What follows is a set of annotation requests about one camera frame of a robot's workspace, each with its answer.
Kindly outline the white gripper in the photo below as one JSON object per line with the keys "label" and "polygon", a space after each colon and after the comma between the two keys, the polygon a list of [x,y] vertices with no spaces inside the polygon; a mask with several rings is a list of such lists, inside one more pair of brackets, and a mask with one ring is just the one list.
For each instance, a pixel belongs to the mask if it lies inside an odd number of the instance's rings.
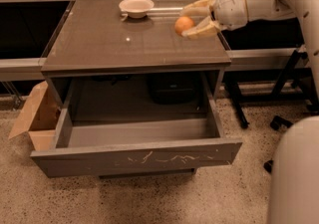
{"label": "white gripper", "polygon": [[[213,11],[215,20],[209,16]],[[180,16],[207,16],[181,35],[195,40],[216,36],[221,30],[233,31],[248,23],[246,0],[197,0],[182,8]]]}

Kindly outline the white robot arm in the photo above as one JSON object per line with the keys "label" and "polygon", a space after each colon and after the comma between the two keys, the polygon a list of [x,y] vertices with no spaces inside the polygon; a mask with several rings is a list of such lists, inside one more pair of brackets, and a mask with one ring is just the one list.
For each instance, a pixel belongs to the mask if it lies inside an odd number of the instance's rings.
{"label": "white robot arm", "polygon": [[[306,75],[319,95],[319,0],[198,0],[182,16],[201,16],[184,30],[187,39],[214,36],[257,20],[295,18],[307,60]],[[293,123],[282,134],[273,155],[267,224],[319,224],[319,116]]]}

